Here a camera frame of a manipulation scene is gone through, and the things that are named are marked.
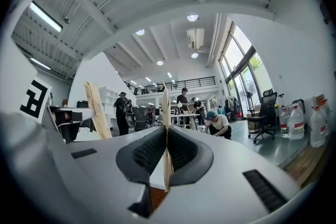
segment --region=plastic bottle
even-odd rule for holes
[[[331,121],[330,121],[330,108],[329,108],[329,106],[328,106],[328,104],[327,104],[327,100],[328,99],[325,99],[325,100],[322,100],[322,106],[320,107],[320,110],[321,110],[321,112],[322,113],[324,113],[325,114],[325,136],[328,136],[330,133],[331,133],[331,126],[330,126],[330,124],[331,124]]]
[[[288,138],[288,121],[289,121],[289,111],[284,108],[282,114],[280,115],[280,127],[283,138]]]
[[[320,147],[325,143],[326,117],[319,106],[312,107],[314,112],[310,117],[310,145]]]
[[[289,139],[296,140],[303,138],[305,134],[304,124],[303,111],[298,105],[295,105],[288,121]]]

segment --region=wooden floor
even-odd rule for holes
[[[329,135],[322,147],[313,148],[308,145],[284,170],[297,181],[301,188],[316,182],[328,162],[335,140],[335,135]]]

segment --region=cardboard box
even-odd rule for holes
[[[255,112],[255,116],[256,117],[259,117],[260,116],[260,112]],[[251,113],[247,113],[246,114],[246,118],[250,118],[252,117]],[[257,130],[260,128],[260,124],[259,123],[255,123],[255,122],[251,122],[251,121],[248,121],[247,122],[247,125],[248,125],[248,129],[249,130]]]

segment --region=white t-shirt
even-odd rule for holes
[[[206,123],[207,126],[213,125],[214,128],[217,130],[223,129],[225,126],[229,126],[229,121],[227,120],[227,117],[225,115],[218,115],[218,121],[213,122],[213,121],[208,121]]]

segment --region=black office chair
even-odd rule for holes
[[[272,136],[272,140],[275,139],[275,129],[272,126],[276,125],[276,113],[275,102],[277,100],[277,92],[265,91],[261,98],[260,116],[254,116],[247,118],[250,122],[258,122],[261,125],[261,130],[254,131],[248,134],[248,138],[251,138],[251,134],[257,133],[257,136],[253,139],[253,143],[257,142],[257,137],[266,133]]]
[[[134,130],[136,132],[149,128],[149,121],[148,121],[148,118],[145,112],[146,112],[146,109],[133,108],[133,113],[135,117]]]

